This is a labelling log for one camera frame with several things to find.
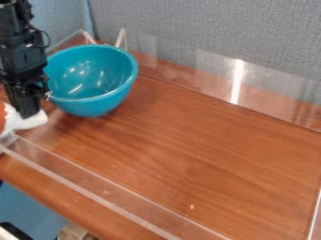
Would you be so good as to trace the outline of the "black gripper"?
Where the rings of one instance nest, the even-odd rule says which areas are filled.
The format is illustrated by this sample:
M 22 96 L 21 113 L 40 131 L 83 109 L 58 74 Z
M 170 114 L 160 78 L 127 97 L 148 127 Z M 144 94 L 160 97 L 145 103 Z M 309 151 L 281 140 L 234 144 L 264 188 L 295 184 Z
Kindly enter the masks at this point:
M 9 103 L 22 119 L 40 111 L 40 98 L 48 98 L 48 64 L 44 33 L 38 29 L 0 30 L 0 83 L 5 86 Z

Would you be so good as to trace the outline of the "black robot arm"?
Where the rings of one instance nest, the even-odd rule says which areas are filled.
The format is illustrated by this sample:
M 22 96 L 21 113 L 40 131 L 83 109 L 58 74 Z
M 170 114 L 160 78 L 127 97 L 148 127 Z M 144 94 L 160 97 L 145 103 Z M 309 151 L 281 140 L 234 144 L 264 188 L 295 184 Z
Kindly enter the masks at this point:
M 29 0 L 0 0 L 0 83 L 9 103 L 26 119 L 40 112 L 40 99 L 50 98 L 48 64 L 42 36 L 48 33 L 30 24 Z

